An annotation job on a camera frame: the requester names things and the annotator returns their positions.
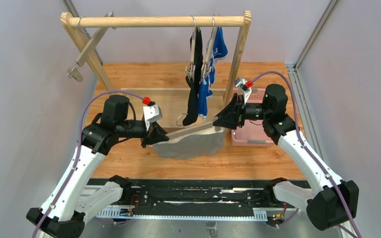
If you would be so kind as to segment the grey underwear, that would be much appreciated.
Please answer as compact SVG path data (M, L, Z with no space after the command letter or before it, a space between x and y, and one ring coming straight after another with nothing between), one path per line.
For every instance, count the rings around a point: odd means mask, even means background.
M151 145L162 158L190 159L201 155L214 155L224 147L225 129L211 127L166 142Z

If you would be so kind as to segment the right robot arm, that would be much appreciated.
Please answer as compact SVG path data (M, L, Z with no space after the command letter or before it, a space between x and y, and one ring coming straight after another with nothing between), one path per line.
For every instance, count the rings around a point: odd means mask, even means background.
M315 228L324 231L357 215L359 188L336 174L311 148L295 120L286 113L288 97L283 86L266 87L261 103L249 103L235 93L230 103L214 118L214 126L243 127L247 120L261 120L265 134L286 152L308 181L309 188L285 178L269 181L264 201L270 205L287 203L306 212Z

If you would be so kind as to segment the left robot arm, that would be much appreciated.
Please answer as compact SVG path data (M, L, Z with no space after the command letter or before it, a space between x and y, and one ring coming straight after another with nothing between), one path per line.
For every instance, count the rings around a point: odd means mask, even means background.
M92 174L111 148L131 138L139 138L142 147L167 141L165 130L158 125L161 109L148 97L141 98L143 117L128 119L133 109L129 93L111 95L90 125L79 128L73 158L54 191L38 208L31 208L27 220L35 225L33 237L44 232L54 238L77 238L85 225L107 206L126 203L132 215L139 204L130 180L115 175L96 192L81 199Z

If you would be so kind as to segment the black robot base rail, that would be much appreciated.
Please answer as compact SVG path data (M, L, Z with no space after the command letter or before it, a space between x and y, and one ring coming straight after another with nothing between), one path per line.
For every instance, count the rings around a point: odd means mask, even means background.
M266 200L262 179L131 179L131 195L98 212L93 221L129 220L288 221L306 213Z

